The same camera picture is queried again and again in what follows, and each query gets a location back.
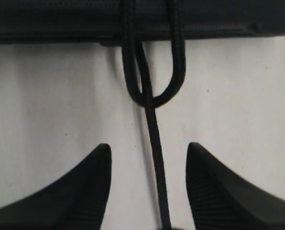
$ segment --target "white wall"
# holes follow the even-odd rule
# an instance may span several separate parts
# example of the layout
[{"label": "white wall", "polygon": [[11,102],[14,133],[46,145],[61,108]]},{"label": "white wall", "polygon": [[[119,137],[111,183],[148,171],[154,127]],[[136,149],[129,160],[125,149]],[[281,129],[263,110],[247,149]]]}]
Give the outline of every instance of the white wall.
[{"label": "white wall", "polygon": [[[285,199],[285,38],[186,44],[185,84],[157,114],[171,219],[189,230],[191,141]],[[146,48],[160,93],[171,76],[170,44]],[[102,229],[158,226],[145,116],[122,71],[119,48],[0,46],[0,207],[48,185],[106,142],[113,177]]]}]

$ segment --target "black paracord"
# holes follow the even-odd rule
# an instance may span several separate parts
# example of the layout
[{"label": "black paracord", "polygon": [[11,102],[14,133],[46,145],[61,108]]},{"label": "black paracord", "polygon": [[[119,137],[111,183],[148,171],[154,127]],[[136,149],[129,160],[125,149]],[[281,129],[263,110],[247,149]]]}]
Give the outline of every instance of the black paracord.
[{"label": "black paracord", "polygon": [[[155,109],[167,103],[180,90],[186,72],[185,41],[182,34],[182,0],[166,0],[167,15],[171,30],[173,75],[166,90],[153,97],[148,63],[142,43],[135,39],[134,17],[136,0],[121,0],[122,15],[122,56],[127,90],[132,99],[145,108],[148,131],[152,148],[160,218],[162,228],[171,229],[168,206],[164,161],[160,143]],[[136,60],[139,67],[142,92],[139,90],[136,74]]]}]

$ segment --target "textured black plastic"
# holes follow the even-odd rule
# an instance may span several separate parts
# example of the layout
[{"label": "textured black plastic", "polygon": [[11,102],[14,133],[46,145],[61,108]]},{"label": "textured black plastic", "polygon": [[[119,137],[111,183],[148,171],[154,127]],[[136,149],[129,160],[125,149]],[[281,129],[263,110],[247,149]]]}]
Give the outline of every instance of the textured black plastic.
[{"label": "textured black plastic", "polygon": [[99,145],[47,188],[0,209],[0,229],[99,230],[111,182],[111,151]]},{"label": "textured black plastic", "polygon": [[285,201],[245,181],[197,143],[188,148],[186,184],[197,230],[285,230]]},{"label": "textured black plastic", "polygon": [[[141,40],[169,39],[165,0],[136,0]],[[285,0],[184,0],[187,39],[285,35]],[[0,43],[118,41],[120,0],[0,0]]]}]

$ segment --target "white surface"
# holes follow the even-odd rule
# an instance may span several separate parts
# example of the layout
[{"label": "white surface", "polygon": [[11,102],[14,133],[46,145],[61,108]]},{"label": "white surface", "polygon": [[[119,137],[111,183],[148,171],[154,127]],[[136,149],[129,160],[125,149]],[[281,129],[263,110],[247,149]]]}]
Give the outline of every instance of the white surface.
[{"label": "white surface", "polygon": [[[156,93],[171,75],[168,42],[147,44]],[[144,113],[125,89],[119,48],[0,46],[0,207],[113,150],[103,230],[158,227]],[[187,77],[158,109],[171,219],[193,229],[185,187],[191,141],[285,199],[285,38],[187,42]]]}]

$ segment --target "black strap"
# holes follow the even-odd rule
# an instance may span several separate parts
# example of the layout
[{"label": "black strap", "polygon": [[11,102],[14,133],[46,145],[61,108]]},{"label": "black strap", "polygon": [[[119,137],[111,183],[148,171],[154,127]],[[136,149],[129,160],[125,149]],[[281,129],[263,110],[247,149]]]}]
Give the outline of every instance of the black strap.
[{"label": "black strap", "polygon": [[[166,0],[171,28],[173,75],[166,90],[153,97],[148,63],[141,42],[135,40],[135,0],[122,0],[122,55],[127,90],[132,99],[145,108],[148,132],[156,174],[158,201],[162,228],[171,229],[164,161],[155,109],[172,99],[180,90],[186,72],[185,41],[182,35],[182,0]],[[140,92],[136,75],[136,60],[141,76]]]}]

